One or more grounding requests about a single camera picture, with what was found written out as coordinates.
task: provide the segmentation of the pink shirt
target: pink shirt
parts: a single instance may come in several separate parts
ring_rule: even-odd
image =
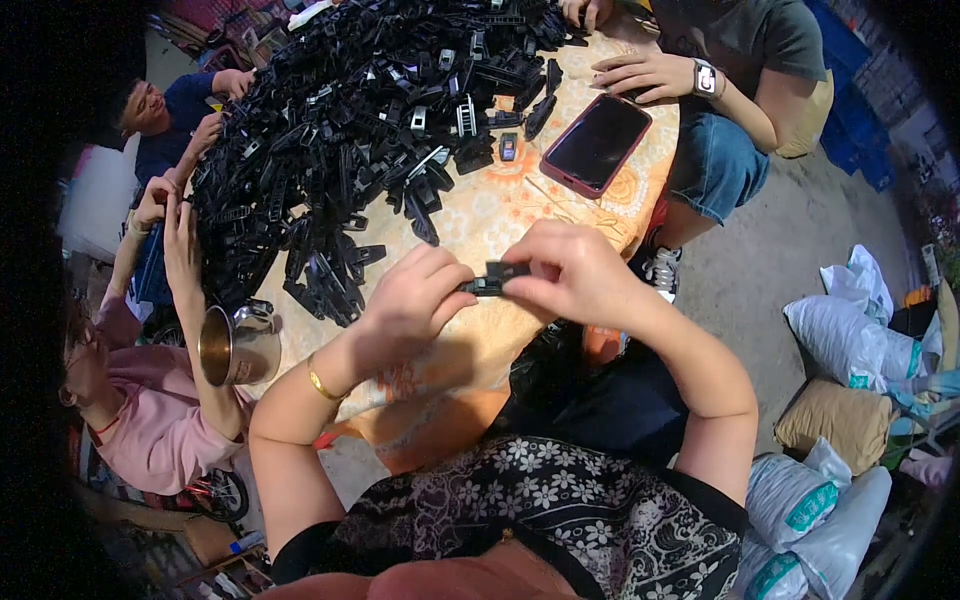
[[[112,436],[98,448],[110,468],[138,490],[162,495],[181,492],[211,467],[228,468],[243,445],[204,418],[186,349],[136,346],[140,321],[123,298],[108,300],[94,322],[110,350],[110,382],[127,396]]]

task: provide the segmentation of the beige bag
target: beige bag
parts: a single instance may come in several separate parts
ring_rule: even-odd
[[[814,379],[774,427],[778,444],[809,452],[823,436],[853,476],[876,464],[896,414],[890,398]]]
[[[833,72],[827,71],[827,80],[817,82],[813,95],[806,103],[806,111],[793,138],[777,148],[777,154],[784,158],[803,156],[813,150],[824,132],[827,115],[833,106]]]

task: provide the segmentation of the bicycle wheel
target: bicycle wheel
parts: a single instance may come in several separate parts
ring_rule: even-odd
[[[164,344],[166,346],[176,346],[186,348],[186,340],[183,338],[183,329],[179,323],[171,323],[162,327],[150,340],[151,344]]]
[[[250,496],[243,479],[232,471],[213,468],[204,477],[212,496],[191,493],[193,505],[215,521],[232,523],[243,518],[250,509]]]

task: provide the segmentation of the denim shorts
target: denim shorts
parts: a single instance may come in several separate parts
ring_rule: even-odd
[[[723,225],[767,181],[770,157],[701,98],[680,101],[680,137],[667,179],[676,200]]]

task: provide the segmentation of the smartphone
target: smartphone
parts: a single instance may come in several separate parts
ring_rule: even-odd
[[[601,94],[557,138],[540,160],[540,171],[578,194],[596,200],[650,129],[640,107]]]

